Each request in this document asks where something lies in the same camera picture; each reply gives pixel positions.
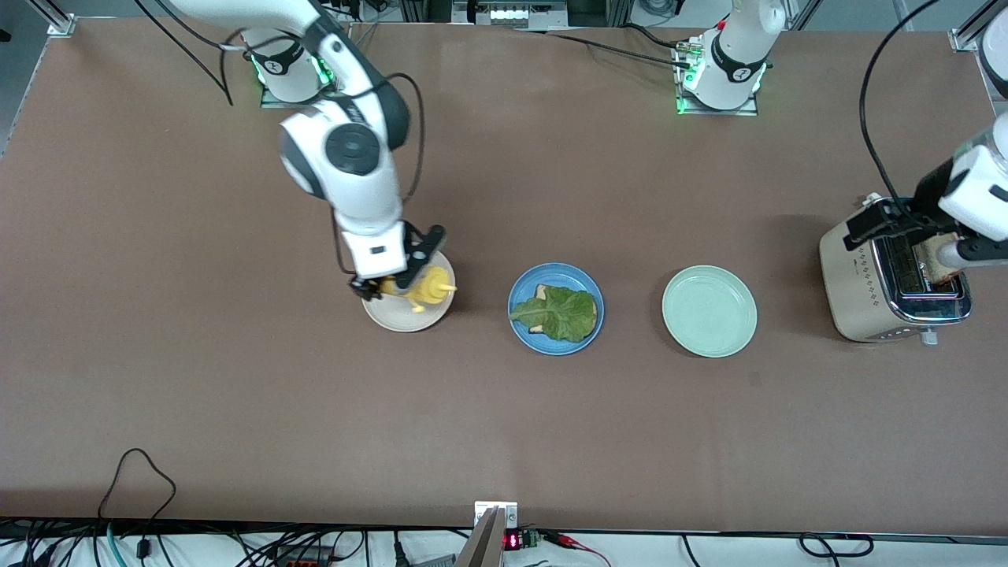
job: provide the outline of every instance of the metal frame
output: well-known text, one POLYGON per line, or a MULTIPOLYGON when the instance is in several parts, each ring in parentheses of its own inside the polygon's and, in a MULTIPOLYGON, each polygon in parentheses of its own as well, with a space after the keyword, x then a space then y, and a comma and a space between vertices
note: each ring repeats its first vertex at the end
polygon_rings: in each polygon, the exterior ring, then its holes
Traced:
MULTIPOLYGON (((808 25, 808 20, 810 20, 812 16, 815 15, 815 11, 818 10, 820 7, 823 5, 823 1, 824 0, 808 0, 808 2, 804 5, 803 8, 801 8, 801 10, 797 14, 788 17, 787 29, 791 31, 804 29, 805 26, 808 25)), ((788 2, 785 3, 784 6, 789 7, 790 4, 791 3, 788 2)))
POLYGON ((478 501, 478 522, 462 548, 455 567, 501 567, 504 564, 504 533, 518 524, 516 502, 478 501))
POLYGON ((957 51, 976 51, 977 40, 980 39, 984 29, 987 28, 987 24, 1006 7, 1008 7, 1008 0, 988 0, 984 2, 984 5, 977 8, 977 11, 966 18, 966 21, 962 25, 953 28, 949 32, 949 41, 952 43, 952 48, 957 51))
POLYGON ((59 9, 52 0, 25 0, 38 15, 49 22, 49 35, 52 37, 69 37, 74 33, 77 18, 59 9))

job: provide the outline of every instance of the black cable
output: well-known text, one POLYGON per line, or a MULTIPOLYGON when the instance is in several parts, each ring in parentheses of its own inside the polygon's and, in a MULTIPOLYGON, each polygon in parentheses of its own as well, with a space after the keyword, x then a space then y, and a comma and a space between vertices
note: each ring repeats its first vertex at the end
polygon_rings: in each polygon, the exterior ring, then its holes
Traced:
POLYGON ((924 227, 924 224, 910 215, 910 211, 907 210, 906 205, 903 204, 903 200, 900 199, 899 194, 896 192, 896 188, 892 185, 892 181, 889 179, 889 174, 886 173, 885 165, 882 164, 882 158, 879 157, 878 152, 875 151, 875 144, 872 143, 872 138, 868 134, 868 119, 865 116, 865 98, 868 95, 868 82, 872 78, 872 71, 875 70, 875 64, 878 62, 879 55, 882 54, 882 49, 884 49, 889 43, 889 40, 892 39, 904 25, 906 25, 906 22, 910 21, 911 18, 927 8, 930 8, 939 1, 940 0, 927 0, 907 14, 906 17, 899 20, 899 23, 889 30, 889 33, 886 33, 885 37, 882 38, 882 42, 880 42, 879 46, 875 48, 875 52, 872 53, 871 61, 868 62, 868 69, 865 70, 865 78, 861 82, 861 94, 858 97, 858 118, 861 121, 861 135, 865 139, 865 146, 868 147, 868 153, 872 156, 872 161, 875 162, 875 166, 878 167, 879 176, 882 177, 882 183, 885 184, 885 188, 889 191, 889 196, 892 197, 893 205, 903 216, 910 219, 910 221, 918 227, 924 227))
POLYGON ((184 29, 185 31, 188 31, 194 37, 196 37, 197 39, 203 41, 204 43, 206 43, 206 44, 208 44, 208 45, 210 45, 212 47, 218 47, 217 41, 214 41, 212 39, 208 39, 208 38, 204 37, 203 34, 201 34, 199 31, 197 31, 197 30, 193 29, 192 27, 190 27, 188 24, 186 24, 185 22, 183 22, 181 20, 181 18, 179 18, 177 15, 175 15, 174 12, 172 12, 170 9, 168 9, 168 7, 164 5, 164 2, 161 2, 161 0, 154 0, 154 3, 157 4, 157 6, 159 8, 161 8, 162 10, 164 10, 164 13, 168 14, 169 18, 175 20, 175 23, 177 23, 179 26, 181 26, 181 28, 184 29))
POLYGON ((157 546, 161 548, 161 555, 164 556, 164 562, 168 564, 168 567, 175 567, 175 564, 171 562, 171 556, 168 555, 167 548, 164 547, 164 542, 161 541, 161 534, 157 534, 155 537, 157 538, 157 546))
POLYGON ((248 546, 245 545, 245 540, 242 539, 238 530, 232 529, 231 532, 234 534, 235 541, 242 546, 242 551, 245 552, 245 559, 249 562, 249 567, 256 567, 255 561, 252 561, 252 553, 249 551, 248 546))
MULTIPOLYGON (((223 44, 224 45, 230 45, 231 41, 233 41, 234 38, 237 37, 238 34, 241 33, 241 32, 242 32, 241 29, 236 29, 236 30, 232 31, 231 34, 229 34, 224 39, 224 43, 223 44)), ((224 69, 224 56, 227 55, 227 54, 228 54, 228 52, 226 50, 224 50, 224 48, 222 47, 221 48, 221 52, 218 55, 217 65, 218 65, 218 67, 221 70, 221 83, 224 85, 224 95, 228 99, 228 104, 231 105, 231 106, 235 106, 235 101, 232 100, 232 98, 231 98, 231 88, 228 87, 228 72, 224 69)))
POLYGON ((95 567, 102 567, 102 560, 98 557, 98 529, 101 527, 101 524, 100 520, 96 520, 91 532, 91 552, 95 555, 95 567))
POLYGON ((689 547, 689 539, 684 535, 680 535, 679 537, 682 538, 682 545, 686 548, 686 555, 689 556, 689 561, 692 562, 694 567, 700 567, 700 562, 697 561, 697 557, 692 554, 692 548, 689 547))
POLYGON ((838 553, 834 551, 832 547, 830 547, 830 544, 822 536, 820 536, 818 534, 811 534, 811 533, 805 533, 798 536, 798 545, 801 547, 801 551, 807 553, 812 557, 817 557, 818 559, 832 559, 834 567, 840 567, 840 558, 856 559, 858 557, 865 557, 866 555, 869 555, 871 552, 875 551, 875 540, 873 540, 870 536, 853 536, 847 539, 858 542, 868 542, 868 548, 862 551, 838 553), (806 538, 811 538, 816 542, 818 542, 820 545, 823 546, 823 549, 826 550, 826 552, 825 553, 816 552, 808 549, 808 546, 805 545, 806 538))
POLYGON ((330 98, 347 97, 350 99, 359 99, 361 97, 366 97, 371 93, 377 91, 378 89, 384 87, 392 79, 403 79, 405 81, 408 81, 409 84, 413 87, 413 92, 416 93, 416 110, 417 114, 419 115, 420 132, 419 132, 419 140, 417 142, 417 147, 416 147, 416 169, 413 172, 413 182, 409 186, 409 191, 407 191, 405 197, 402 198, 402 204, 405 205, 409 203, 409 201, 413 198, 413 195, 416 193, 416 188, 419 187, 420 185, 420 176, 423 174, 423 150, 424 146, 426 145, 427 120, 423 107, 423 94, 420 92, 419 84, 416 83, 415 79, 406 75, 405 73, 393 73, 391 75, 386 75, 385 77, 383 77, 382 80, 377 85, 372 85, 371 88, 365 89, 360 93, 354 95, 346 95, 338 93, 329 96, 330 98))
POLYGON ((688 69, 689 68, 689 64, 687 64, 685 62, 678 62, 678 61, 672 61, 672 60, 663 60, 661 58, 655 58, 655 56, 652 56, 652 55, 645 55, 644 53, 638 53, 638 52, 635 52, 635 51, 628 51, 626 49, 621 49, 619 47, 613 47, 612 45, 606 45, 605 43, 599 43, 599 42, 596 42, 596 41, 592 41, 591 39, 583 39, 581 37, 574 37, 572 35, 562 35, 560 33, 550 33, 549 36, 550 37, 559 37, 561 39, 569 39, 571 41, 577 41, 579 43, 584 43, 586 45, 591 45, 592 47, 598 47, 600 49, 606 49, 606 50, 609 50, 609 51, 613 51, 614 53, 620 53, 621 55, 627 55, 629 58, 637 58, 639 60, 649 61, 649 62, 653 62, 653 63, 660 63, 662 65, 670 65, 672 67, 678 67, 678 68, 681 68, 681 69, 688 69))
POLYGON ((344 556, 337 555, 336 544, 340 543, 340 538, 342 538, 344 534, 346 534, 346 532, 340 532, 340 534, 336 537, 336 540, 333 542, 333 548, 329 552, 330 563, 334 561, 335 562, 346 561, 351 557, 357 555, 357 552, 361 551, 361 548, 364 547, 364 532, 361 532, 361 541, 357 543, 357 547, 354 548, 354 551, 344 556))
POLYGON ((157 515, 161 514, 161 511, 167 507, 167 505, 171 503, 171 500, 174 499, 175 492, 178 491, 178 487, 175 485, 175 481, 171 480, 170 476, 164 474, 164 472, 161 469, 157 468, 157 465, 154 464, 154 461, 153 459, 150 458, 150 455, 148 455, 146 451, 144 451, 139 447, 133 447, 132 449, 128 449, 125 453, 122 454, 121 457, 119 457, 119 464, 116 465, 116 472, 115 474, 112 475, 112 483, 109 484, 109 489, 105 491, 105 495, 102 496, 102 501, 99 502, 98 504, 98 520, 102 521, 109 520, 108 518, 105 517, 104 514, 105 506, 108 505, 109 503, 109 497, 112 496, 112 490, 115 489, 116 481, 119 480, 119 473, 121 473, 123 470, 123 463, 126 462, 126 457, 128 457, 130 453, 140 453, 141 455, 143 455, 143 458, 147 459, 147 464, 150 465, 151 470, 157 473, 158 476, 163 478, 168 483, 168 485, 171 486, 171 493, 168 494, 167 499, 164 500, 164 503, 162 503, 160 507, 154 511, 154 514, 150 515, 150 519, 147 520, 147 526, 149 527, 150 524, 157 518, 157 515))
POLYGON ((204 65, 202 61, 200 61, 200 58, 196 56, 193 53, 193 51, 191 51, 188 47, 185 46, 184 43, 179 41, 177 37, 172 35, 170 31, 168 31, 168 28, 164 27, 164 25, 162 25, 161 22, 157 21, 157 18, 154 17, 154 14, 151 14, 150 10, 148 10, 147 7, 140 2, 140 0, 133 0, 133 3, 136 4, 138 8, 140 8, 140 10, 147 16, 147 19, 154 22, 154 25, 156 25, 162 32, 164 32, 164 34, 167 35, 168 38, 175 43, 175 45, 178 45, 178 48, 184 51, 185 54, 188 55, 191 60, 193 60, 193 63, 200 66, 200 69, 202 69, 203 72, 207 74, 207 77, 210 77, 211 81, 213 81, 214 84, 217 85, 217 88, 219 88, 222 93, 224 93, 225 95, 228 94, 227 90, 224 88, 224 85, 221 83, 221 81, 216 76, 214 76, 214 74, 211 73, 209 69, 207 69, 207 66, 204 65))
POLYGON ((24 553, 21 555, 21 565, 29 565, 28 558, 31 557, 34 563, 34 544, 31 541, 31 531, 35 529, 35 522, 28 525, 28 530, 24 533, 24 553))
POLYGON ((70 549, 67 550, 67 554, 64 556, 62 559, 59 560, 58 563, 56 563, 56 567, 64 567, 65 565, 70 565, 70 560, 74 556, 74 550, 76 550, 77 546, 84 540, 84 535, 87 532, 82 531, 81 534, 77 536, 77 539, 75 539, 74 543, 71 544, 70 549))
POLYGON ((304 546, 304 549, 301 550, 301 553, 297 556, 297 559, 294 559, 294 565, 301 564, 301 559, 304 558, 304 554, 307 553, 308 550, 316 545, 316 542, 319 543, 319 557, 316 558, 316 562, 317 563, 322 562, 322 539, 325 536, 326 536, 325 533, 318 533, 311 538, 308 538, 303 542, 299 542, 296 546, 293 546, 293 549, 295 550, 300 546, 304 546))
POLYGON ((336 263, 340 266, 340 271, 346 273, 347 275, 356 275, 357 272, 349 269, 347 264, 343 262, 343 243, 340 241, 340 227, 336 224, 335 207, 330 206, 329 219, 333 222, 333 244, 336 245, 336 263))
POLYGON ((629 29, 635 29, 635 30, 643 33, 644 37, 647 37, 652 43, 657 43, 658 45, 661 45, 662 47, 668 47, 669 49, 674 49, 676 43, 681 43, 682 41, 685 41, 684 39, 679 39, 677 41, 665 41, 663 39, 659 39, 657 36, 655 36, 653 33, 651 33, 651 31, 649 29, 647 29, 646 27, 644 27, 642 25, 637 25, 637 24, 635 24, 633 22, 627 22, 627 23, 621 25, 620 27, 626 27, 626 28, 629 28, 629 29))

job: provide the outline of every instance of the beige plate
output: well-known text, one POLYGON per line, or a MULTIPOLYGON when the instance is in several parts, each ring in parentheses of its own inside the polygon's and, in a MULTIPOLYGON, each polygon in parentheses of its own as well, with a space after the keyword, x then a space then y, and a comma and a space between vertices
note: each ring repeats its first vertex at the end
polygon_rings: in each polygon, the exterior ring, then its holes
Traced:
MULTIPOLYGON (((448 271, 448 280, 455 286, 455 271, 452 264, 440 252, 434 252, 430 263, 427 265, 439 265, 448 271)), ((423 313, 413 313, 413 306, 408 300, 396 298, 394 296, 383 296, 381 300, 373 302, 363 302, 364 311, 368 312, 375 323, 396 333, 415 333, 440 321, 442 317, 448 313, 448 308, 455 299, 455 292, 449 292, 445 301, 437 305, 421 304, 427 308, 423 313)))

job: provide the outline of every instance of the light green plate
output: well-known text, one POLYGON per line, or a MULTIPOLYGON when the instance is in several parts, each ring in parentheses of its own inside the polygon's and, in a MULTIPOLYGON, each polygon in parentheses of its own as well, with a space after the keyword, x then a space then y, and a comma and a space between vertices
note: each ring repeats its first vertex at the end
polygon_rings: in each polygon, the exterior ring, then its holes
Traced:
POLYGON ((756 301, 749 288, 714 265, 676 273, 661 297, 661 316, 680 345, 711 358, 742 350, 756 332, 756 301))

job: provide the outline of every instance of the wire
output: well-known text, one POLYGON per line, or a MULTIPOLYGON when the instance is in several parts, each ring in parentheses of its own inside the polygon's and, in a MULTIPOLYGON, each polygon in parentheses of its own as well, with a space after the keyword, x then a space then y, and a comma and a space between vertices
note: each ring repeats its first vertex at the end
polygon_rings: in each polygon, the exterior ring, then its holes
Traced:
POLYGON ((700 567, 700 562, 697 561, 697 557, 692 554, 692 548, 689 547, 689 540, 684 536, 679 536, 682 538, 682 545, 686 548, 686 555, 689 556, 689 561, 692 562, 694 567, 700 567))
POLYGON ((164 547, 164 542, 161 541, 161 535, 157 534, 156 537, 157 547, 161 548, 161 555, 164 556, 164 562, 168 564, 168 567, 175 567, 175 564, 171 562, 171 556, 168 555, 168 550, 164 547))
POLYGON ((868 542, 868 548, 861 551, 838 553, 834 551, 832 547, 830 547, 830 544, 827 543, 827 541, 823 539, 822 536, 820 536, 818 534, 811 534, 811 533, 805 533, 798 536, 798 545, 801 547, 801 551, 807 553, 812 557, 817 557, 818 559, 832 559, 834 567, 840 567, 840 558, 842 557, 846 559, 856 559, 858 557, 865 557, 866 555, 869 555, 871 552, 875 551, 875 540, 873 540, 871 536, 854 536, 854 537, 849 537, 848 539, 868 542), (823 553, 808 549, 808 546, 805 545, 806 538, 811 538, 816 542, 818 542, 820 545, 822 545, 823 548, 826 550, 826 552, 823 553))
POLYGON ((102 560, 98 557, 98 527, 101 521, 95 521, 91 529, 91 553, 95 556, 95 567, 102 567, 102 560))
POLYGON ((147 7, 140 2, 140 0, 133 0, 133 3, 136 4, 138 8, 140 8, 140 11, 142 11, 144 15, 147 16, 147 19, 152 21, 154 25, 156 25, 162 32, 164 32, 164 34, 167 35, 168 38, 175 43, 175 45, 178 45, 178 48, 184 51, 185 54, 188 55, 191 60, 193 60, 193 63, 200 66, 200 69, 202 69, 203 72, 207 74, 207 77, 210 77, 211 81, 213 81, 214 84, 217 85, 217 88, 221 89, 222 93, 224 93, 225 95, 228 94, 227 89, 224 87, 224 84, 221 83, 221 81, 213 73, 211 73, 209 69, 207 69, 207 66, 204 65, 202 61, 200 61, 200 58, 196 56, 193 53, 193 51, 191 51, 190 48, 185 46, 184 43, 179 41, 177 37, 172 35, 170 31, 168 31, 168 28, 164 27, 164 25, 162 25, 161 22, 157 21, 157 18, 155 18, 154 15, 150 13, 150 10, 148 10, 147 7))
POLYGON ((56 567, 64 567, 65 565, 70 565, 70 560, 74 556, 74 550, 77 549, 77 546, 81 543, 82 540, 84 540, 85 534, 86 532, 82 531, 81 534, 77 536, 77 538, 74 540, 74 543, 71 544, 70 549, 67 550, 67 554, 64 555, 64 558, 59 560, 59 563, 56 563, 56 567))
POLYGON ((597 556, 599 556, 599 558, 601 558, 603 561, 606 562, 606 567, 613 567, 613 564, 609 562, 609 559, 606 558, 605 555, 602 555, 601 553, 599 553, 599 552, 595 551, 594 549, 586 546, 585 544, 578 544, 578 546, 580 546, 580 547, 577 547, 575 549, 577 549, 579 551, 587 551, 588 553, 597 555, 597 556))
POLYGON ((336 245, 336 263, 340 266, 340 271, 347 275, 356 275, 357 272, 347 267, 343 262, 343 243, 340 241, 340 227, 336 224, 336 208, 330 206, 329 218, 333 221, 333 244, 336 245))
POLYGON ((365 31, 365 32, 364 32, 364 35, 361 35, 361 38, 357 40, 357 46, 358 46, 358 47, 360 47, 361 45, 363 45, 363 44, 364 44, 364 41, 366 41, 366 40, 367 40, 367 38, 368 38, 368 37, 369 37, 369 36, 370 36, 370 35, 371 35, 372 33, 374 33, 375 29, 376 29, 376 28, 378 27, 378 22, 379 22, 379 21, 381 21, 381 20, 385 19, 385 17, 386 17, 386 16, 388 16, 389 14, 392 14, 392 13, 394 13, 394 11, 395 11, 395 10, 394 10, 394 8, 395 8, 395 7, 396 7, 396 6, 389 6, 389 7, 388 7, 388 8, 386 8, 385 10, 382 10, 381 12, 379 12, 379 13, 378 13, 378 15, 376 15, 376 16, 375 16, 375 17, 374 17, 374 18, 373 18, 373 19, 371 20, 371 24, 372 24, 372 25, 371 25, 371 27, 369 27, 369 28, 367 29, 367 31, 365 31))
POLYGON ((119 567, 126 567, 126 562, 123 561, 123 556, 119 553, 119 548, 116 547, 116 538, 112 535, 112 523, 105 527, 105 539, 109 542, 109 548, 112 549, 112 557, 116 558, 116 563, 119 567))
POLYGON ((539 530, 540 535, 543 536, 547 542, 558 545, 564 549, 573 549, 576 551, 585 551, 591 553, 592 555, 598 556, 600 559, 606 562, 606 567, 613 567, 613 564, 609 562, 609 558, 602 555, 598 551, 586 546, 585 544, 579 542, 578 540, 568 536, 566 534, 557 534, 548 530, 539 530))
POLYGON ((878 62, 879 55, 882 54, 882 49, 884 49, 885 46, 889 44, 889 40, 892 39, 904 25, 906 25, 906 22, 910 21, 911 18, 938 2, 940 2, 940 0, 927 0, 907 14, 906 17, 899 20, 899 23, 889 30, 889 33, 886 33, 885 37, 883 37, 882 41, 879 43, 879 46, 875 48, 875 52, 872 53, 871 61, 868 62, 868 69, 865 70, 865 78, 861 82, 861 94, 858 96, 858 118, 861 121, 861 135, 865 139, 865 146, 868 147, 868 153, 872 156, 872 161, 875 162, 875 166, 878 167, 879 176, 882 177, 882 183, 885 184, 886 190, 889 191, 889 196, 892 197, 893 205, 903 216, 910 219, 910 221, 918 227, 924 227, 924 224, 910 215, 910 211, 906 208, 906 205, 903 204, 902 199, 900 199, 899 194, 896 192, 896 188, 892 185, 892 181, 889 179, 889 174, 886 172, 885 165, 882 164, 882 158, 879 157, 878 152, 875 150, 875 144, 872 143, 872 137, 868 133, 868 119, 865 116, 865 98, 868 95, 868 82, 872 78, 872 71, 875 70, 875 64, 878 62))
POLYGON ((670 65, 672 67, 678 67, 678 68, 681 68, 681 69, 688 69, 689 68, 689 64, 687 64, 685 62, 677 62, 677 61, 672 61, 672 60, 663 60, 661 58, 655 58, 655 56, 652 56, 652 55, 645 55, 644 53, 637 53, 635 51, 628 51, 626 49, 621 49, 619 47, 614 47, 612 45, 606 45, 605 43, 598 43, 596 41, 592 41, 591 39, 583 39, 581 37, 574 37, 572 35, 563 35, 563 34, 560 34, 560 33, 550 33, 549 36, 550 37, 559 37, 561 39, 569 39, 571 41, 577 41, 579 43, 584 43, 586 45, 591 45, 592 47, 599 47, 600 49, 607 49, 609 51, 613 51, 614 53, 620 53, 622 55, 626 55, 626 56, 629 56, 629 58, 637 58, 637 59, 640 59, 640 60, 654 62, 654 63, 660 63, 662 65, 670 65))
MULTIPOLYGON (((98 504, 98 520, 99 521, 108 520, 107 518, 105 518, 104 514, 105 506, 107 506, 109 503, 109 497, 112 496, 112 491, 115 489, 116 482, 119 480, 119 474, 122 472, 123 464, 126 462, 126 457, 128 457, 130 453, 140 453, 141 455, 143 455, 143 458, 147 460, 147 464, 150 465, 151 470, 153 470, 155 473, 157 473, 158 476, 163 478, 171 487, 171 492, 168 494, 168 497, 164 500, 164 502, 160 505, 160 507, 154 511, 154 514, 150 515, 150 518, 147 519, 147 522, 143 525, 143 530, 140 534, 140 540, 145 541, 147 539, 147 530, 150 529, 150 525, 153 524, 154 520, 157 519, 157 515, 161 514, 161 512, 165 507, 167 507, 169 503, 171 503, 171 500, 173 500, 175 497, 175 493, 178 491, 178 487, 175 485, 175 481, 172 480, 170 476, 165 474, 164 471, 162 471, 161 469, 157 468, 157 465, 154 464, 154 461, 153 459, 150 458, 150 455, 148 455, 146 451, 140 449, 139 447, 133 447, 132 449, 128 449, 125 453, 122 454, 121 457, 119 457, 119 464, 116 465, 116 472, 115 474, 112 475, 112 483, 109 484, 109 489, 105 491, 105 495, 102 496, 102 501, 98 504)), ((111 534, 112 534, 112 523, 110 522, 106 530, 106 536, 111 538, 111 534)), ((119 550, 116 549, 115 547, 115 542, 113 542, 110 539, 109 545, 112 547, 113 555, 116 556, 116 562, 120 564, 120 567, 125 567, 125 565, 123 565, 122 562, 122 557, 119 556, 119 550)), ((164 549, 163 544, 161 545, 161 551, 164 553, 164 557, 167 558, 168 554, 167 551, 164 549)), ((95 559, 96 560, 98 559, 97 543, 95 544, 95 559)), ((141 566, 144 565, 145 559, 146 559, 145 557, 140 557, 141 566)))
POLYGON ((658 45, 661 45, 662 47, 668 47, 669 49, 674 49, 676 43, 681 43, 682 41, 685 41, 685 39, 679 39, 677 41, 665 41, 663 39, 659 39, 657 36, 655 36, 653 33, 651 33, 651 31, 649 29, 647 29, 646 27, 641 26, 641 25, 637 25, 637 24, 635 24, 633 22, 627 22, 627 23, 621 25, 620 27, 625 27, 625 28, 628 28, 628 29, 635 29, 635 30, 643 33, 644 37, 647 37, 648 40, 650 40, 652 43, 657 43, 658 45))
POLYGON ((424 146, 426 145, 426 137, 427 137, 426 113, 423 107, 423 94, 420 92, 419 84, 416 83, 415 79, 406 75, 405 73, 393 73, 391 75, 386 75, 385 77, 383 77, 382 80, 379 81, 377 85, 372 85, 370 88, 365 89, 355 95, 336 94, 336 95, 330 95, 329 98, 337 99, 341 97, 346 97, 351 100, 354 100, 354 99, 359 99, 361 97, 366 97, 371 93, 374 93, 378 89, 384 87, 385 85, 388 85, 389 81, 392 79, 403 79, 407 81, 410 84, 410 86, 413 87, 413 92, 416 93, 416 111, 417 114, 419 115, 419 123, 420 123, 419 140, 417 141, 417 147, 416 147, 416 168, 413 172, 413 181, 409 185, 409 191, 407 191, 406 195, 402 198, 402 204, 406 205, 413 198, 413 195, 416 194, 416 188, 419 187, 420 185, 420 176, 423 174, 423 150, 424 146))
POLYGON ((164 472, 161 469, 157 468, 157 465, 154 464, 154 461, 153 459, 150 458, 150 455, 148 455, 146 451, 144 451, 139 447, 133 447, 132 449, 128 449, 125 453, 122 454, 121 457, 119 457, 119 464, 116 465, 116 472, 114 475, 112 475, 112 483, 109 484, 109 489, 105 491, 105 495, 102 496, 102 501, 98 504, 98 520, 105 520, 105 521, 109 520, 108 518, 105 517, 105 506, 108 505, 109 503, 109 497, 112 496, 112 490, 115 489, 116 481, 119 480, 119 473, 121 473, 123 470, 123 463, 126 462, 126 457, 128 457, 130 453, 140 453, 141 455, 143 455, 143 458, 147 459, 147 464, 150 465, 151 470, 156 472, 158 476, 163 478, 168 483, 168 485, 171 486, 171 493, 168 494, 168 498, 164 500, 164 503, 162 503, 160 507, 154 511, 154 514, 150 515, 150 519, 147 520, 147 526, 150 526, 150 523, 157 518, 157 515, 161 514, 161 511, 167 507, 167 505, 171 503, 171 500, 174 499, 175 492, 178 491, 178 487, 175 485, 175 481, 171 480, 170 476, 164 474, 164 472))
POLYGON ((351 557, 357 555, 357 552, 361 551, 361 548, 364 547, 364 532, 361 532, 361 541, 357 544, 357 547, 354 548, 354 551, 350 552, 349 554, 347 554, 345 556, 339 556, 339 555, 337 555, 336 554, 336 544, 340 543, 340 538, 342 538, 344 534, 346 534, 346 532, 340 532, 340 534, 338 536, 336 536, 336 539, 333 540, 333 547, 329 551, 329 562, 330 563, 335 563, 335 562, 338 562, 338 561, 346 561, 346 560, 350 559, 351 557))
POLYGON ((161 0, 154 0, 154 3, 157 4, 157 6, 159 8, 161 8, 162 10, 164 10, 164 13, 168 14, 169 18, 175 20, 175 23, 177 23, 178 25, 180 25, 181 28, 184 29, 185 31, 188 31, 194 37, 196 37, 197 39, 203 41, 204 43, 206 43, 206 44, 208 44, 208 45, 210 45, 212 47, 217 47, 218 46, 217 41, 214 41, 214 40, 211 40, 211 39, 207 39, 199 31, 197 31, 197 30, 193 29, 192 27, 190 27, 188 24, 186 24, 185 22, 183 22, 181 20, 181 18, 179 18, 177 15, 175 15, 174 12, 172 12, 167 6, 165 6, 164 2, 161 2, 161 0))

